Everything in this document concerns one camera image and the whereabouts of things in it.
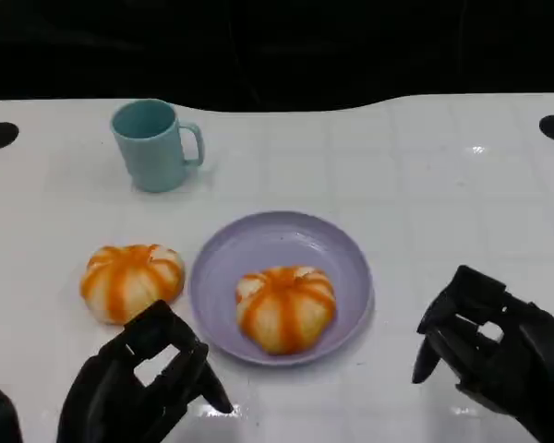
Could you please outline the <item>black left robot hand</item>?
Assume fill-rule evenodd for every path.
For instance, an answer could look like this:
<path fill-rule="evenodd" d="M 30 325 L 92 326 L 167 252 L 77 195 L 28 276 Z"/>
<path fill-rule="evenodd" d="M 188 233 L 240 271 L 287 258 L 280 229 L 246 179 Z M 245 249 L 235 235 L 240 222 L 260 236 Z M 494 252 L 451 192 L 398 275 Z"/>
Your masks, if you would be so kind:
<path fill-rule="evenodd" d="M 148 385 L 136 368 L 169 346 L 178 351 Z M 202 397 L 234 409 L 208 362 L 209 347 L 164 301 L 125 324 L 81 367 L 59 418 L 60 442 L 161 442 Z"/>

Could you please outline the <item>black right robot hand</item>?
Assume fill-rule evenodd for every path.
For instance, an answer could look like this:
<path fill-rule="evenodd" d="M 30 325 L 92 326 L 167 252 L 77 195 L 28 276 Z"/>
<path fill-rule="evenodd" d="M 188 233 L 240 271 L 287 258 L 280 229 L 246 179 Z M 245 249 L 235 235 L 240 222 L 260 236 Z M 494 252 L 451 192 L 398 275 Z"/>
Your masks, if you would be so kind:
<path fill-rule="evenodd" d="M 504 283 L 461 265 L 431 302 L 412 381 L 445 361 L 456 388 L 511 416 L 537 441 L 554 442 L 554 317 L 511 295 Z"/>

